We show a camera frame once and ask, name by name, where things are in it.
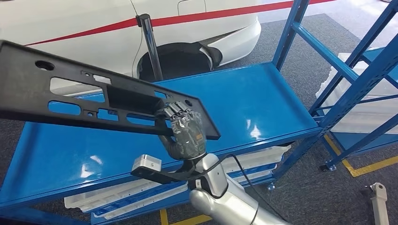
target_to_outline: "white plastic part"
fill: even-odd
[[[274,146],[260,151],[239,155],[237,158],[244,169],[250,169],[261,165],[280,162],[283,153],[287,152],[290,148],[290,145],[286,147]],[[236,161],[232,157],[222,161],[221,165],[226,173],[240,170]]]
[[[64,198],[66,208],[80,208],[82,212],[99,208],[130,195],[159,186],[159,183],[140,179]]]
[[[208,47],[216,48],[222,53],[219,66],[234,62],[250,54],[257,44],[261,34],[261,25],[258,19],[250,26],[229,34]]]
[[[139,209],[139,208],[144,207],[146,205],[152,204],[154,202],[158,202],[158,201],[161,201],[163,199],[169,198],[171,196],[177,195],[177,194],[182,193],[182,192],[184,192],[186,190],[188,190],[188,186],[185,184],[185,185],[176,187],[174,189],[171,189],[171,190],[159,193],[157,195],[154,195],[151,198],[146,198],[144,200],[135,202],[133,204],[126,205],[124,207],[118,208],[118,209],[116,209],[114,211],[107,212],[107,213],[105,213],[105,214],[103,214],[103,215],[101,215],[99,217],[104,217],[105,219],[112,219],[112,218],[118,217],[118,216],[120,216],[120,215],[122,215],[124,213],[128,213],[128,212],[134,211],[136,209]]]
[[[265,171],[260,171],[260,172],[255,172],[255,173],[251,173],[251,174],[247,174],[247,177],[248,177],[250,180],[255,179],[255,178],[259,178],[259,177],[264,177],[264,176],[270,175],[270,174],[271,174],[271,171],[272,171],[273,169],[269,169],[269,170],[265,170]],[[244,181],[246,181],[246,178],[242,175],[242,176],[239,176],[239,177],[232,178],[232,180],[239,183],[239,182],[244,182]],[[120,215],[122,215],[122,214],[131,212],[131,211],[133,211],[133,210],[137,210],[137,209],[139,209],[139,208],[141,208],[141,207],[144,207],[144,206],[146,206],[146,205],[149,205],[149,204],[151,204],[151,203],[158,202],[158,201],[160,201],[160,200],[163,200],[163,199],[169,198],[169,197],[171,197],[171,196],[180,194],[180,193],[182,193],[182,192],[184,192],[184,191],[186,191],[186,190],[188,190],[188,186],[185,184],[185,185],[176,187],[176,188],[174,188],[174,189],[171,189],[171,190],[162,192],[162,193],[160,193],[160,194],[154,195],[154,196],[152,196],[151,198],[146,198],[146,199],[144,199],[144,200],[141,200],[141,201],[135,202],[135,203],[133,203],[133,204],[130,204],[130,205],[121,207],[121,208],[119,208],[119,209],[116,209],[116,210],[114,210],[114,211],[105,213],[105,214],[103,214],[103,215],[101,215],[101,216],[97,216],[95,213],[93,213],[93,215],[94,215],[95,217],[104,217],[105,219],[112,219],[112,218],[118,217],[118,216],[120,216]]]
[[[255,178],[259,178],[259,177],[265,177],[271,174],[271,171],[276,169],[276,165],[274,168],[269,169],[269,170],[264,170],[264,171],[260,171],[260,172],[255,172],[255,173],[251,173],[251,174],[247,174],[247,177],[249,178],[249,180],[255,179]],[[240,183],[240,182],[244,182],[246,181],[245,176],[240,176],[240,177],[235,177],[233,178],[234,181]]]
[[[288,151],[291,148],[291,146],[286,146],[286,147],[270,147],[266,149],[262,149],[259,151],[255,152],[250,152],[247,154],[239,155],[237,156],[239,162],[241,163],[242,167],[244,169],[250,169],[254,167],[258,167],[261,165],[268,165],[272,163],[277,163],[280,162],[282,159],[283,153]],[[233,172],[233,171],[238,171],[239,167],[236,163],[236,161],[233,158],[227,158],[222,162],[222,166],[225,170],[226,173]],[[266,170],[266,171],[261,171],[261,172],[256,172],[253,174],[248,174],[248,177],[250,179],[258,178],[261,176],[266,176],[271,173],[271,170]],[[244,176],[240,176],[237,178],[234,178],[238,182],[242,182],[245,180]],[[93,209],[100,208],[106,204],[121,200],[123,198],[126,198],[131,195],[135,195],[138,193],[141,193],[143,191],[149,190],[151,188],[159,186],[159,183],[145,180],[145,179],[140,179],[140,180],[135,180],[132,182],[124,183],[124,184],[119,184],[111,187],[106,187],[78,195],[73,195],[66,197],[64,199],[65,201],[65,207],[66,208],[80,208],[82,212],[87,212]],[[141,208],[142,206],[151,204],[153,202],[160,201],[164,198],[171,197],[173,195],[176,195],[180,192],[185,191],[186,189],[182,187],[177,187],[175,189],[160,193],[158,195],[152,196],[151,198],[139,201],[138,203],[140,204],[131,204],[128,206],[125,206],[122,208],[122,210],[114,210],[108,213],[105,213],[101,215],[102,217],[105,218],[113,218],[118,215],[126,213],[126,210],[132,211]]]
[[[346,61],[350,56],[349,53],[339,53],[338,57],[342,61]],[[361,75],[368,65],[360,61],[355,67],[354,71]],[[329,77],[321,84],[321,88],[315,94],[319,97],[325,90],[326,86],[330,83],[337,71],[331,67]],[[322,104],[323,107],[334,105],[341,96],[347,91],[351,84],[343,78],[338,86],[332,91],[329,97]],[[390,82],[382,79],[362,100],[396,95],[398,89],[395,88]],[[381,126],[387,120],[395,115],[398,111],[398,98],[362,103],[354,106],[347,115],[345,115],[332,129],[332,132],[342,133],[371,133],[373,130]],[[387,134],[398,134],[398,126],[389,130]]]

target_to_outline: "rectangular cutout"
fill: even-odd
[[[119,121],[119,116],[116,111],[108,109],[99,109],[97,113],[98,119]]]
[[[59,77],[53,77],[50,80],[50,91],[56,95],[70,96],[77,93],[84,93],[95,90],[100,92],[102,91],[102,88],[85,83],[62,79]],[[96,98],[95,100],[93,99],[92,101],[105,102],[105,99]]]
[[[154,115],[163,107],[162,99],[135,91],[107,86],[109,106],[137,113]]]
[[[69,115],[80,115],[81,112],[80,106],[78,105],[58,101],[49,102],[48,110],[52,111],[53,113],[56,112]]]
[[[102,83],[107,83],[107,84],[112,84],[111,83],[111,79],[109,79],[107,77],[100,76],[100,75],[95,75],[95,74],[92,77],[94,78],[95,81],[102,82]]]
[[[82,95],[76,96],[75,98],[86,100],[86,101],[93,101],[93,102],[105,102],[104,95],[93,95],[88,98],[87,95],[89,95],[89,94],[90,93],[84,93]]]
[[[156,97],[166,98],[166,94],[158,91],[154,91]]]
[[[127,120],[130,123],[134,123],[134,124],[140,124],[140,125],[149,125],[149,126],[155,126],[155,121],[153,120],[145,120],[145,119],[141,119],[143,117],[139,117],[137,115],[134,114],[127,114]]]
[[[167,126],[168,128],[171,128],[171,121],[166,120],[166,126]]]

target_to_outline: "metal pole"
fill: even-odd
[[[141,27],[145,37],[146,45],[148,46],[149,59],[151,60],[153,74],[157,81],[163,80],[161,71],[161,64],[159,62],[158,51],[156,50],[155,37],[153,36],[153,28],[151,24],[151,17],[148,14],[138,15],[138,26]]]

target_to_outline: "white car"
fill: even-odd
[[[144,79],[152,69],[141,29],[130,26],[136,15],[147,13],[157,19],[254,6],[259,1],[0,0],[0,39]],[[153,31],[161,64],[186,65],[177,60],[184,59],[212,69],[248,55],[261,26],[256,14],[247,14],[156,26]]]

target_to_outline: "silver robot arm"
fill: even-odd
[[[188,180],[190,201],[201,213],[222,225],[288,225],[259,206],[244,188],[229,177],[219,158],[206,153],[206,139],[200,115],[175,102],[160,112],[155,124],[171,121],[175,141],[159,136],[168,154],[184,165],[177,172],[161,171],[161,161],[148,155],[136,159],[131,174],[166,184]]]
[[[198,172],[210,168],[218,161],[207,154],[197,164]],[[202,180],[195,180],[197,188],[190,192],[190,202],[201,213],[222,225],[288,225],[259,206],[244,188],[230,178],[219,164],[205,176],[210,191],[203,189]]]

